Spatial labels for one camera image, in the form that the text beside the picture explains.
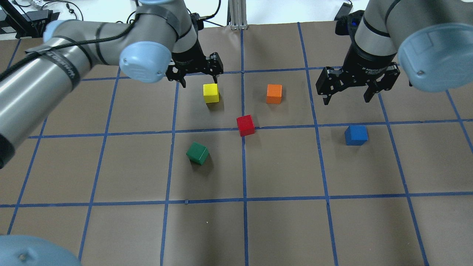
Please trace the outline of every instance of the red cube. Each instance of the red cube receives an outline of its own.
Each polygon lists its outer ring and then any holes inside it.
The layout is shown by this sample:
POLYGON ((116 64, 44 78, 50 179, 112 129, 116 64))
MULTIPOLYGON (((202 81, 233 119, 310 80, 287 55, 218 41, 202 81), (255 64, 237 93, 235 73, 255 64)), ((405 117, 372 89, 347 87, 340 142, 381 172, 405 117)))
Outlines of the red cube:
POLYGON ((237 118, 236 123, 238 124, 240 136, 244 137, 247 135, 254 134, 254 124, 251 115, 245 115, 237 118))

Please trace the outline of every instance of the orange cube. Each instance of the orange cube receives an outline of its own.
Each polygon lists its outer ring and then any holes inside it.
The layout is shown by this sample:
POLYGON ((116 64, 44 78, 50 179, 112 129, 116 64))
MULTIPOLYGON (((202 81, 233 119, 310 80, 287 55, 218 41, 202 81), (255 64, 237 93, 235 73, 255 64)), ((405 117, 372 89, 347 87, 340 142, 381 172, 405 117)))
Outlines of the orange cube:
POLYGON ((268 84, 268 92, 266 94, 267 104, 280 104, 282 99, 282 85, 268 84))

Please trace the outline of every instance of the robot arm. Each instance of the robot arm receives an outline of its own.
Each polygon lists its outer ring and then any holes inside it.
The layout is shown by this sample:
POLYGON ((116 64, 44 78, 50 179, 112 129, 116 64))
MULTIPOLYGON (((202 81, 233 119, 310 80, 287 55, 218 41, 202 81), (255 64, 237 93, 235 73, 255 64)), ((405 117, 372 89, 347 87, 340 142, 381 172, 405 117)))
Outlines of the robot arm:
POLYGON ((461 0, 372 0, 337 22, 335 32, 350 35, 340 70, 325 67, 316 87, 328 105, 334 93, 366 86, 364 99, 390 90, 399 62, 413 86, 430 92, 473 81, 473 3, 461 0))
POLYGON ((194 72, 210 74, 217 82, 217 75, 223 73, 219 55, 203 54, 196 20, 187 13, 184 1, 140 2, 131 25, 51 23, 44 33, 45 43, 0 75, 0 168, 97 64, 119 65, 142 82, 157 82, 166 75, 185 87, 184 76, 194 72))

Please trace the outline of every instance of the black power adapter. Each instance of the black power adapter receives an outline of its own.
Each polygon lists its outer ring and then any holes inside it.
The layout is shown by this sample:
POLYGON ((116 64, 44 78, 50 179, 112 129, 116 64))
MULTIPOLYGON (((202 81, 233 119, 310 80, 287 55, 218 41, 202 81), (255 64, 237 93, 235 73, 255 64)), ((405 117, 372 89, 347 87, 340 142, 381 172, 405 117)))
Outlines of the black power adapter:
POLYGON ((343 16, 350 14, 352 8, 352 4, 343 3, 334 20, 340 20, 343 16))

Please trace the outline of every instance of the blue cube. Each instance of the blue cube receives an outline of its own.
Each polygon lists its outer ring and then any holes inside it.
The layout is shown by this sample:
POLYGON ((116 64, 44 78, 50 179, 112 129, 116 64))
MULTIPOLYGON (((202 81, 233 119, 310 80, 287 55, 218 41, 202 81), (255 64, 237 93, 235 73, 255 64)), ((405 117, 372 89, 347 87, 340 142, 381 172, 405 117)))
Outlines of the blue cube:
POLYGON ((368 131, 364 125, 351 125, 345 131, 347 146, 361 146, 368 140, 368 131))

